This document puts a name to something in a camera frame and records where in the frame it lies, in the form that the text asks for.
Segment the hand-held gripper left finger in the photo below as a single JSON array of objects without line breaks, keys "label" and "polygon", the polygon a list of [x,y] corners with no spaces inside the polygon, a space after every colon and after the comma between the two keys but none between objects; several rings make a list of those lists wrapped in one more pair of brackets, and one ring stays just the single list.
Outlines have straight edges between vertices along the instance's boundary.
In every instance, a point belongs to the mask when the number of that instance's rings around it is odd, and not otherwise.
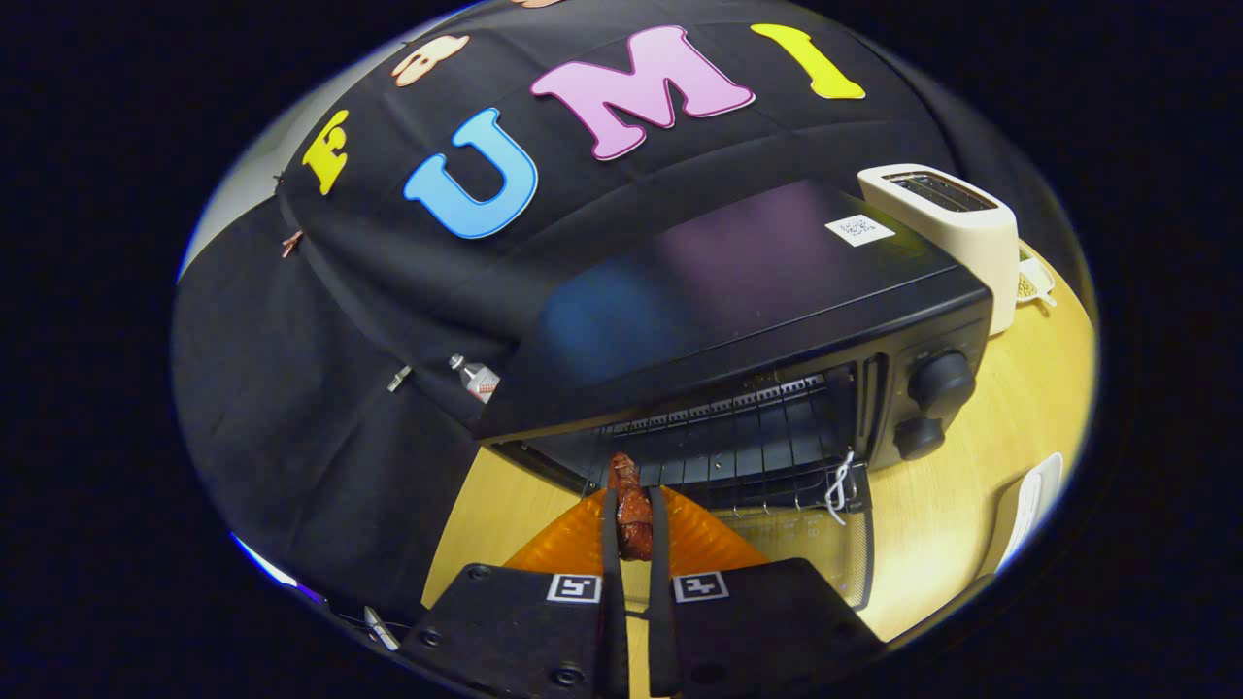
[{"label": "hand-held gripper left finger", "polygon": [[617,502],[602,490],[557,517],[537,565],[462,566],[406,633],[401,664],[466,698],[626,698]]}]

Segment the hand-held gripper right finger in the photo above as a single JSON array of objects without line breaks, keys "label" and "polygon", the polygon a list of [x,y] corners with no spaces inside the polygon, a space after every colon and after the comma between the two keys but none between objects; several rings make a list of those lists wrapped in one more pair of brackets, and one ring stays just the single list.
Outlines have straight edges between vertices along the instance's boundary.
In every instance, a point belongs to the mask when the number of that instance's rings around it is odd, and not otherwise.
[{"label": "hand-held gripper right finger", "polygon": [[808,560],[764,560],[671,488],[650,500],[653,697],[832,697],[888,649]]}]

